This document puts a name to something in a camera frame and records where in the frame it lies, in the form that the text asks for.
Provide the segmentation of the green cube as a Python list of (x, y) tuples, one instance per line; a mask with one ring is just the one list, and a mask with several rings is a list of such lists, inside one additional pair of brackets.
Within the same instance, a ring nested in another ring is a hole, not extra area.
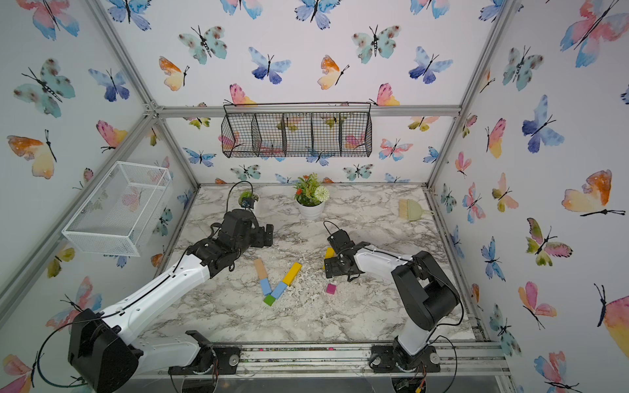
[(267, 304), (267, 306), (272, 306), (275, 303), (276, 299), (271, 295), (267, 295), (264, 298), (264, 303)]

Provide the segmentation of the natural wood block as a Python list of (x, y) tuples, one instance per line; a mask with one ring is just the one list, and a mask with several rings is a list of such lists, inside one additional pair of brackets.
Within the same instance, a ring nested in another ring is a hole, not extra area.
[(260, 280), (265, 280), (268, 278), (268, 273), (266, 271), (265, 265), (263, 263), (262, 259), (256, 259), (254, 260), (254, 267), (256, 269), (258, 278)]

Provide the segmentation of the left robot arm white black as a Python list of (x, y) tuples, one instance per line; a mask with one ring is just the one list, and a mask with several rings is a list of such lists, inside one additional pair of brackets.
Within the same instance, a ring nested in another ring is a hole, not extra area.
[(168, 369), (178, 375), (219, 373), (221, 361), (211, 342), (196, 330), (144, 342), (146, 327), (176, 301), (233, 270), (249, 248), (271, 247), (274, 226), (261, 226), (248, 210), (234, 209), (214, 223), (209, 237), (188, 247), (180, 260), (122, 301), (95, 312), (86, 309), (70, 330), (68, 361), (96, 392), (115, 392), (134, 375)]

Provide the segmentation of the yellow block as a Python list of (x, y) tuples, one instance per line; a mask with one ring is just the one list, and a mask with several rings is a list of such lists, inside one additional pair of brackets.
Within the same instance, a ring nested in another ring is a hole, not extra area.
[(286, 273), (286, 275), (284, 276), (282, 282), (287, 286), (291, 286), (297, 275), (300, 273), (301, 267), (302, 265), (300, 263), (294, 263), (291, 266), (290, 270), (288, 270), (288, 273)]
[(326, 252), (325, 252), (325, 258), (326, 259), (330, 259), (335, 257), (336, 253), (334, 251), (334, 249), (332, 249), (332, 247), (328, 247)]

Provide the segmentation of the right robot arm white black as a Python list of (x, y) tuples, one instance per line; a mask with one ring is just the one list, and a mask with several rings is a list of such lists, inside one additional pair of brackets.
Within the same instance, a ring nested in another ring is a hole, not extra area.
[(392, 282), (408, 316), (391, 345), (372, 347), (370, 368), (375, 373), (440, 372), (430, 339), (461, 299), (433, 256), (425, 251), (415, 255), (386, 252), (368, 242), (353, 242), (342, 229), (329, 234), (328, 243), (335, 256), (324, 260), (327, 278), (345, 276), (350, 283), (369, 273)]

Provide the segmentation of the light blue block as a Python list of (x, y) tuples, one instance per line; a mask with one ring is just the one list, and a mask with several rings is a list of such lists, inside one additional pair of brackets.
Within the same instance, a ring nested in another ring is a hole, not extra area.
[(273, 296), (273, 298), (275, 298), (275, 300), (278, 300), (283, 295), (283, 293), (285, 292), (287, 287), (288, 287), (288, 285), (286, 283), (284, 283), (284, 282), (278, 283), (278, 285), (272, 291), (271, 296)]
[(268, 296), (273, 291), (268, 278), (262, 278), (260, 280), (260, 287), (262, 289), (263, 296)]

